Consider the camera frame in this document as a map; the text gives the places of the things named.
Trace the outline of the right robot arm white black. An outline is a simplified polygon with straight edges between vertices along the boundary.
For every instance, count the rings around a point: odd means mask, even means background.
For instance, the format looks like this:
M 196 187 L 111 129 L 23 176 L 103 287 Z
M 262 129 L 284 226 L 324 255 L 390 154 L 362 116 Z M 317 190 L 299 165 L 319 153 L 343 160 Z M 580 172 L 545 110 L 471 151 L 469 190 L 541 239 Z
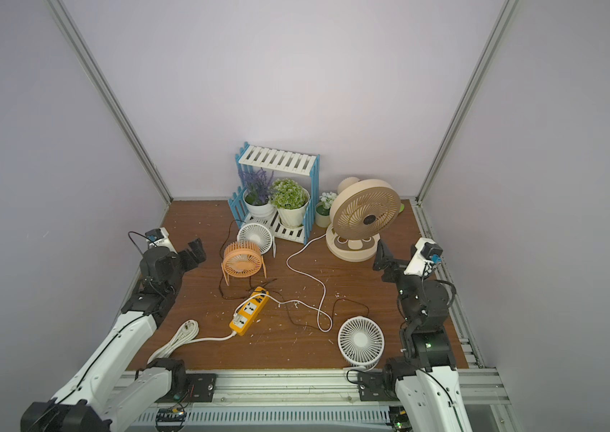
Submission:
M 456 286 L 434 276 L 442 253 L 433 239 L 421 238 L 402 260 L 379 241 L 373 262 L 382 280 L 395 285 L 403 318 L 402 355 L 386 362 L 384 389 L 400 401 L 412 431 L 472 430 L 445 328 Z

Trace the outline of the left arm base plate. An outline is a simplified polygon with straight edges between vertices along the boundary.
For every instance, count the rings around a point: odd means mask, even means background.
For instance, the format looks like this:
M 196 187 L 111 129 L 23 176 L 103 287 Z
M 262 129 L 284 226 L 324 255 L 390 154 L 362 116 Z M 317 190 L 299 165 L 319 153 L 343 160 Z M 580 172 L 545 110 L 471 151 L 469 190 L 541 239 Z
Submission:
M 170 391 L 158 403 L 212 402 L 216 390 L 216 374 L 186 373 L 184 378 L 174 377 Z

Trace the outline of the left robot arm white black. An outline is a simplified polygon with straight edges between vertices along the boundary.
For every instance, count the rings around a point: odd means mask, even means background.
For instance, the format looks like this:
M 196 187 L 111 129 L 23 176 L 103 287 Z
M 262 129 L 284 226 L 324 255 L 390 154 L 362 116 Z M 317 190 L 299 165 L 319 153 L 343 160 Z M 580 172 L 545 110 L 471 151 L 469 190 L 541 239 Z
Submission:
M 22 415 L 22 431 L 124 431 L 153 403 L 180 400 L 188 384 L 184 361 L 156 359 L 125 390 L 112 391 L 131 360 L 175 304 L 184 274 L 206 259 L 195 239 L 176 251 L 170 241 L 142 255 L 141 288 L 123 305 L 112 330 L 82 368 L 49 401 Z

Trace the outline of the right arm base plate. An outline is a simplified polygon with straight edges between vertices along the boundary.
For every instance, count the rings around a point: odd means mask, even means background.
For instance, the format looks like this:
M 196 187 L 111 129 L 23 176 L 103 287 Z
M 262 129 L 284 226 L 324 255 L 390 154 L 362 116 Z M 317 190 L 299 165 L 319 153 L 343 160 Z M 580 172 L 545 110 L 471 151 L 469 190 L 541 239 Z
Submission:
M 356 372 L 356 387 L 360 401 L 398 401 L 384 371 Z

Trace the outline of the yellow power strip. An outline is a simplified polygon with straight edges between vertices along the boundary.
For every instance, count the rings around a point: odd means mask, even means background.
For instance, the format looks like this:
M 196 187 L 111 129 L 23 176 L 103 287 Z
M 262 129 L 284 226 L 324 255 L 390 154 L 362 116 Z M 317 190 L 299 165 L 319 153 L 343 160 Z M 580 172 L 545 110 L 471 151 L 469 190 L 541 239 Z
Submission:
M 269 291 L 263 287 L 258 287 L 251 296 L 240 306 L 234 314 L 229 327 L 238 336 L 244 336 L 252 324 L 256 322 L 256 317 L 264 309 L 269 301 Z

